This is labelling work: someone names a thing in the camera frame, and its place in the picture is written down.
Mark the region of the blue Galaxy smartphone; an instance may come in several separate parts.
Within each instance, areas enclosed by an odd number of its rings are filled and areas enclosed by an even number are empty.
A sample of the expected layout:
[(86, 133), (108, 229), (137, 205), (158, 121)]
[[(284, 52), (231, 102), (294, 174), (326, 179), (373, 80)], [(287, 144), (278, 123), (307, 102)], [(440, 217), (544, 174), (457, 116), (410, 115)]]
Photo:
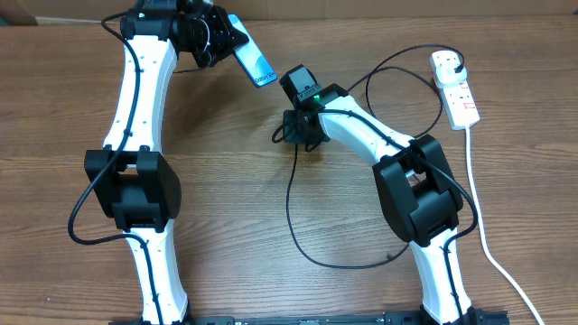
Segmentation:
[(274, 69), (254, 42), (244, 24), (235, 14), (229, 14), (228, 18), (232, 26), (248, 38), (248, 42), (234, 49), (234, 55), (239, 65), (257, 88), (262, 88), (274, 82), (277, 79)]

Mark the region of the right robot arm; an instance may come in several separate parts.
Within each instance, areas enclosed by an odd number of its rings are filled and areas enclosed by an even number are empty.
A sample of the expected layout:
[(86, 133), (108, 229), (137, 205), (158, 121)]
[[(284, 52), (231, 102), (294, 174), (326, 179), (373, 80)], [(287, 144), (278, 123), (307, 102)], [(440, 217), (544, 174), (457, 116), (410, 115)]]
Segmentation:
[(284, 112), (283, 141), (311, 151), (336, 140), (371, 166), (384, 218), (414, 254), (424, 322), (472, 324), (456, 253), (463, 235), (458, 213), (472, 199), (453, 178), (440, 143), (385, 126), (344, 88), (322, 87), (303, 65), (286, 72), (280, 85), (293, 106)]

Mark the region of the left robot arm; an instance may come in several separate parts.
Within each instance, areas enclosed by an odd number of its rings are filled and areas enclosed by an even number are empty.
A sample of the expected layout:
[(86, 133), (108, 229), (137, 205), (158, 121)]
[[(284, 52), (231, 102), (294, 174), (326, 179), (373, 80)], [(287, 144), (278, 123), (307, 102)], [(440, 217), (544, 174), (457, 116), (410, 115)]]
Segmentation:
[(211, 1), (139, 1), (118, 18), (125, 65), (117, 111), (101, 149), (86, 152), (89, 185), (79, 201), (96, 194), (119, 230), (107, 240), (130, 247), (143, 296), (137, 323), (189, 324), (173, 233), (182, 188), (161, 141), (165, 99), (180, 53), (205, 69), (249, 38)]

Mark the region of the white charger plug adapter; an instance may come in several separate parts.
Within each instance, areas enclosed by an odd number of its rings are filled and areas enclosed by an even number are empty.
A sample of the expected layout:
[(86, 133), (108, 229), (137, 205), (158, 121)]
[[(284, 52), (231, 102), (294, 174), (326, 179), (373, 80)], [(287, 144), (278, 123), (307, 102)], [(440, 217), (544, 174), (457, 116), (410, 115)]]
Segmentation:
[(460, 72), (456, 72), (454, 67), (447, 65), (435, 65), (433, 74), (435, 85), (438, 88), (455, 87), (468, 77), (468, 71), (465, 68)]

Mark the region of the white power strip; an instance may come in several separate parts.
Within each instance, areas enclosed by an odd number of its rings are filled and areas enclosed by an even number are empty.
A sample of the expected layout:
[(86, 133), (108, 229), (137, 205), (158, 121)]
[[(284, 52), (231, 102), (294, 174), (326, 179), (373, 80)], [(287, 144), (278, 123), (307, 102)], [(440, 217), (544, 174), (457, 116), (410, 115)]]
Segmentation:
[[(461, 59), (455, 51), (435, 51), (430, 57), (430, 65), (433, 73), (435, 65), (451, 66), (456, 71), (461, 66)], [(455, 87), (438, 89), (442, 95), (443, 107), (453, 130), (470, 128), (480, 121), (480, 115), (467, 79)]]

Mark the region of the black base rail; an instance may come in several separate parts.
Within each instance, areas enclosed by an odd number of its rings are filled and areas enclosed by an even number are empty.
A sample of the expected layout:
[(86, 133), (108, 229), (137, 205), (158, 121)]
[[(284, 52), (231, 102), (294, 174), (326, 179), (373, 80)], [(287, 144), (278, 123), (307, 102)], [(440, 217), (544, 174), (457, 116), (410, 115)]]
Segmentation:
[[(510, 320), (506, 311), (486, 312), (484, 310), (468, 311), (465, 320), (457, 320), (445, 324), (478, 324), (478, 325), (508, 325)], [(108, 324), (136, 325), (151, 324), (144, 320), (112, 321)], [(275, 317), (234, 319), (230, 316), (189, 317), (184, 322), (173, 324), (191, 325), (419, 325), (437, 324), (424, 311), (386, 311), (382, 315), (349, 315), (333, 317)]]

